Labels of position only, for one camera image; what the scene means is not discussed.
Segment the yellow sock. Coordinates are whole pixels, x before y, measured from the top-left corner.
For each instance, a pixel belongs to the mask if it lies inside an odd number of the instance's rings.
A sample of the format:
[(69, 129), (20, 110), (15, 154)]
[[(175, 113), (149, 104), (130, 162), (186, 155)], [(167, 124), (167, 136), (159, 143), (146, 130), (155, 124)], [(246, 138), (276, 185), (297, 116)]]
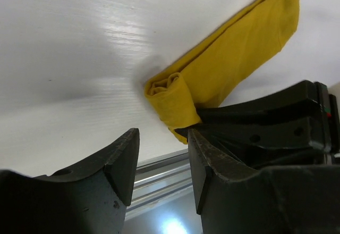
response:
[(231, 91), (279, 53), (296, 32), (300, 0), (255, 0), (162, 72), (144, 96), (171, 133), (201, 122)]

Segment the aluminium mounting rail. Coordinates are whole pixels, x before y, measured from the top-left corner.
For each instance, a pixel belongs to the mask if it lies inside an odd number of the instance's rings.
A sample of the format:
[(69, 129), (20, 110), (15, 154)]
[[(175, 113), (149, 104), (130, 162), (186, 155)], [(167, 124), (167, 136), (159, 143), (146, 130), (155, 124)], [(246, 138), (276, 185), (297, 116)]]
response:
[(126, 210), (125, 219), (133, 219), (191, 192), (187, 149), (139, 162), (132, 202)]

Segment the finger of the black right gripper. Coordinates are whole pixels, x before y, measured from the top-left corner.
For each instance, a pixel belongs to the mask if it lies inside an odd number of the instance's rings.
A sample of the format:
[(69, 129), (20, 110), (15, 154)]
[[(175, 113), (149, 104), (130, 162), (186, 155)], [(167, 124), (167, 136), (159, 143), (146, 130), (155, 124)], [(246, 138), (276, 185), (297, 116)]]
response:
[(303, 80), (262, 98), (224, 107), (202, 108), (197, 113), (203, 123), (264, 123), (302, 117), (317, 106), (316, 84)]
[(262, 148), (262, 149), (299, 149), (308, 147), (312, 141), (310, 127), (312, 118), (260, 124), (195, 124), (175, 130), (187, 138), (190, 130), (197, 131), (204, 139), (217, 148)]

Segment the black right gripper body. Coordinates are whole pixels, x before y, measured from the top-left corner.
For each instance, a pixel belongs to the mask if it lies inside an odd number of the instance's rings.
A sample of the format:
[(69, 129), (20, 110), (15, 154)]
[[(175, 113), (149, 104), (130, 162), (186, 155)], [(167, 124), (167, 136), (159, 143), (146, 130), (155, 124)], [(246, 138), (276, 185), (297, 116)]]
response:
[(321, 82), (313, 83), (318, 93), (321, 123), (324, 132), (323, 164), (339, 165), (339, 113), (337, 98)]

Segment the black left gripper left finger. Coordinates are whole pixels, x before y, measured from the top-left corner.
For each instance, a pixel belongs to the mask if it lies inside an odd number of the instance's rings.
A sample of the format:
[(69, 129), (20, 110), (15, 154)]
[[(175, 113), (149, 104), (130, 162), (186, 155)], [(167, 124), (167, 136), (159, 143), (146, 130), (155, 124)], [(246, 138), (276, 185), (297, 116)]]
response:
[(54, 174), (1, 171), (1, 233), (121, 233), (132, 201), (140, 133)]

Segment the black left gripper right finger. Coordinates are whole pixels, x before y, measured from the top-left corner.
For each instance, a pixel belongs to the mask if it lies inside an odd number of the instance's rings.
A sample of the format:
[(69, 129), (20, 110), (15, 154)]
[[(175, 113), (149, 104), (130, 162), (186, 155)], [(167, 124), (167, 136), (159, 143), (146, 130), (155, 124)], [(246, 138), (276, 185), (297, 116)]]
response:
[(188, 146), (204, 233), (339, 233), (339, 166), (255, 170), (196, 130)]

